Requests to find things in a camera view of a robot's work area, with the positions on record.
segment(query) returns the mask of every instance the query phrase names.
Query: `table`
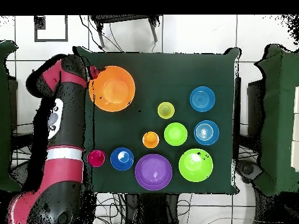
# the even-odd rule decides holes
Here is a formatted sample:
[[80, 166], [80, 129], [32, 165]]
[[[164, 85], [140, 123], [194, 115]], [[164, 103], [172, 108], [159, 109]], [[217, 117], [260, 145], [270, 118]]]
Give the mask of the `table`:
[[[225, 55], [90, 52], [82, 47], [74, 47], [74, 53], [82, 57], [86, 66], [95, 65], [100, 70], [109, 65], [122, 67], [135, 81], [132, 103], [115, 113], [93, 109], [86, 90], [84, 162], [86, 172], [92, 174], [94, 191], [149, 193], [137, 183], [134, 169], [141, 157], [157, 153], [170, 161], [173, 171], [171, 182], [157, 193], [237, 193], [232, 185], [231, 163], [234, 64], [239, 56], [238, 48], [230, 49]], [[195, 111], [189, 103], [192, 90], [198, 86], [208, 86], [215, 93], [215, 105], [205, 113]], [[157, 107], [161, 102], [175, 106], [172, 118], [164, 120], [158, 116]], [[214, 145], [200, 145], [194, 138], [194, 127], [203, 120], [214, 121], [219, 127], [220, 137]], [[188, 130], [187, 141], [181, 146], [170, 146], [164, 140], [164, 129], [172, 122], [182, 123]], [[160, 137], [154, 149], [142, 144], [142, 136], [147, 131], [154, 131]], [[134, 154], [134, 164], [127, 171], [118, 171], [110, 164], [110, 154], [117, 147], [129, 148]], [[179, 173], [179, 158], [191, 148], [206, 150], [214, 163], [211, 176], [199, 183], [189, 182]], [[92, 149], [106, 152], [107, 158], [101, 167], [91, 168], [86, 163]]]

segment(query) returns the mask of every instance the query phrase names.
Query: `lime green bowl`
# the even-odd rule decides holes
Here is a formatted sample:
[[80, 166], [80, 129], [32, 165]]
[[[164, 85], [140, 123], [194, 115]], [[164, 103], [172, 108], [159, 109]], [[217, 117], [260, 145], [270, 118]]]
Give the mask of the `lime green bowl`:
[[173, 122], [165, 128], [164, 138], [172, 146], [182, 145], [187, 140], [187, 129], [184, 125]]
[[212, 173], [213, 161], [203, 149], [189, 149], [180, 157], [179, 170], [184, 179], [201, 182]]

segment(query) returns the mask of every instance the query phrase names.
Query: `orange bowl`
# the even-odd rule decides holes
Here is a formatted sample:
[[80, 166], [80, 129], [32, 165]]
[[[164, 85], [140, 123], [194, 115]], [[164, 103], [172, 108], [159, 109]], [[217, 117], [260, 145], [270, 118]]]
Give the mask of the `orange bowl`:
[[144, 134], [144, 136], [142, 138], [142, 142], [145, 147], [147, 147], [149, 149], [153, 149], [153, 148], [157, 147], [157, 145], [159, 144], [159, 136], [157, 133], [155, 133], [153, 131], [149, 131]]
[[131, 104], [135, 95], [133, 77], [118, 66], [107, 66], [89, 82], [89, 97], [104, 111], [121, 111]]

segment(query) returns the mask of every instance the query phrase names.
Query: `blue bowl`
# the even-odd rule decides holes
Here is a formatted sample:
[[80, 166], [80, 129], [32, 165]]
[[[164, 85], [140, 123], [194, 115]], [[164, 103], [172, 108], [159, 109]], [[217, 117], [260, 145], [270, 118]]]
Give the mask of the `blue bowl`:
[[219, 138], [219, 128], [214, 122], [204, 120], [195, 126], [194, 137], [202, 145], [212, 145]]
[[196, 111], [209, 111], [215, 104], [215, 94], [209, 87], [197, 87], [190, 95], [190, 104]]
[[127, 148], [117, 148], [112, 152], [110, 162], [115, 169], [126, 171], [133, 165], [134, 156]]

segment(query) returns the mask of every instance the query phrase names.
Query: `small orange cup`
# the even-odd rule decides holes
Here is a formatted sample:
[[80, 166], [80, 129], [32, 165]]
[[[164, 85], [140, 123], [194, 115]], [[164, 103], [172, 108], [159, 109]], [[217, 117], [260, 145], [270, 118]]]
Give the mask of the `small orange cup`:
[[159, 143], [159, 136], [157, 133], [155, 133], [153, 131], [149, 131], [144, 134], [144, 136], [142, 138], [142, 142], [145, 147], [152, 149], [154, 147], [157, 147], [157, 145]]

